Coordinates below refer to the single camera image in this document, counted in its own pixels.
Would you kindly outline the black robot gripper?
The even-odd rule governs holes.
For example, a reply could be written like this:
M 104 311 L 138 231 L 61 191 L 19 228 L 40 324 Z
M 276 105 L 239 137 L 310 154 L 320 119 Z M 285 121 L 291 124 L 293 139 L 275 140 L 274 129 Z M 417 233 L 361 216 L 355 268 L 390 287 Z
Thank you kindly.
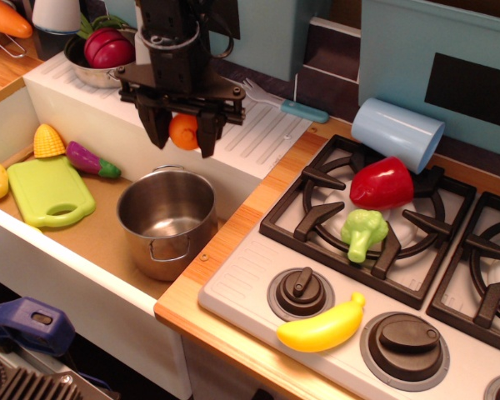
M 152 144 L 164 149 L 172 112 L 186 113 L 197 117 L 197 143 L 202 158 L 209 158 L 225 123 L 243 123 L 245 92 L 212 69 L 205 36 L 199 22 L 190 22 L 180 32 L 142 26 L 136 38 L 149 62 L 119 67 L 115 75 L 121 82 L 121 100 L 136 105 Z

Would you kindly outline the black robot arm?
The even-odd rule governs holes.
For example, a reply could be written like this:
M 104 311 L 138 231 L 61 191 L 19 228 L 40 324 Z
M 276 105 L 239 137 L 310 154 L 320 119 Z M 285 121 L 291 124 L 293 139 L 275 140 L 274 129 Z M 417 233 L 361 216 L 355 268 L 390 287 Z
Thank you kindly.
M 164 148 L 173 114 L 197 119 L 203 158 L 214 154 L 226 124 L 242 124 L 245 91 L 211 65 L 208 23 L 229 29 L 210 1 L 140 1 L 136 37 L 148 52 L 145 64 L 118 67 L 120 98 L 135 106 L 150 141 Z

